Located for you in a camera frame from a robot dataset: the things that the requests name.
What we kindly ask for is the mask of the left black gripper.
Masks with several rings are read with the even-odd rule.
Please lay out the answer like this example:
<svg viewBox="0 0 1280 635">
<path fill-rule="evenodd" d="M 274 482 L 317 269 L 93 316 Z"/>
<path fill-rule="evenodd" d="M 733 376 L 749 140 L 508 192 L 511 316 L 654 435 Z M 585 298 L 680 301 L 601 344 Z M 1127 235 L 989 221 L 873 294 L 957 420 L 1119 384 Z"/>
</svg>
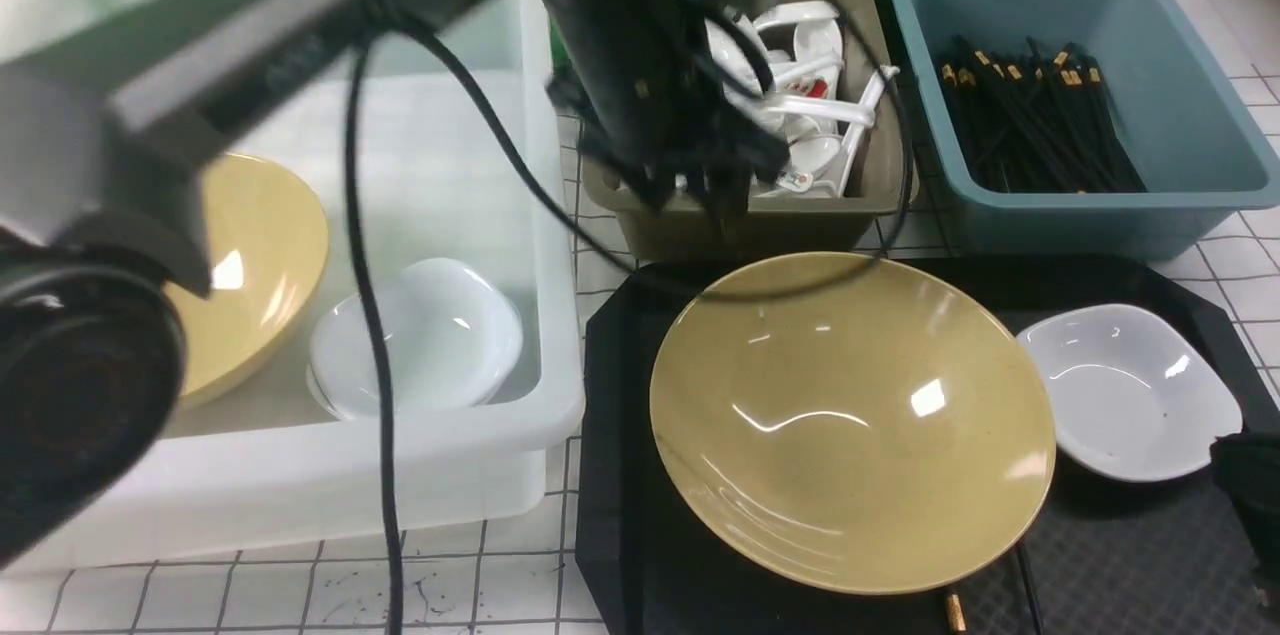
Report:
<svg viewBox="0 0 1280 635">
<path fill-rule="evenodd" d="M 582 151 L 649 210 L 685 193 L 716 220 L 740 219 L 755 175 L 786 149 L 727 97 L 700 0 L 541 0 L 568 61 L 548 84 L 582 119 Z"/>
</svg>

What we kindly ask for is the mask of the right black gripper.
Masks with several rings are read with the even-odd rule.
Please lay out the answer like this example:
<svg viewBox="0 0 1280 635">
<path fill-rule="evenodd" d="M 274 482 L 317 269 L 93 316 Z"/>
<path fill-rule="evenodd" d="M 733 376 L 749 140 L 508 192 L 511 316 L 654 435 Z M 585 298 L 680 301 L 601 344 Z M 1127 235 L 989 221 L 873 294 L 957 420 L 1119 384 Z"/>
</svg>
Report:
<svg viewBox="0 0 1280 635">
<path fill-rule="evenodd" d="M 1210 447 L 1210 470 L 1228 494 L 1257 558 L 1254 594 L 1261 606 L 1279 597 L 1279 435 L 1236 433 Z"/>
</svg>

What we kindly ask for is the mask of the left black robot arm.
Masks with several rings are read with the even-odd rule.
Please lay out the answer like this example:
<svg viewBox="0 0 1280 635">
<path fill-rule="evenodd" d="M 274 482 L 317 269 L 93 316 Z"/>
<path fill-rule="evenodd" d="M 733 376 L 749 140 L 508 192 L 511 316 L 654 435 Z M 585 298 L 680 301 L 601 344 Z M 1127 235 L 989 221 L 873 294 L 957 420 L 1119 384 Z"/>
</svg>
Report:
<svg viewBox="0 0 1280 635">
<path fill-rule="evenodd" d="M 3 563 L 101 497 L 157 440 L 184 385 L 173 283 L 212 289 L 200 178 L 343 52 L 428 47 L 484 0 L 150 0 L 3 65 Z M 543 0 L 573 64 L 548 84 L 649 207 L 684 175 L 742 211 L 786 143 L 726 97 L 703 0 Z"/>
</svg>

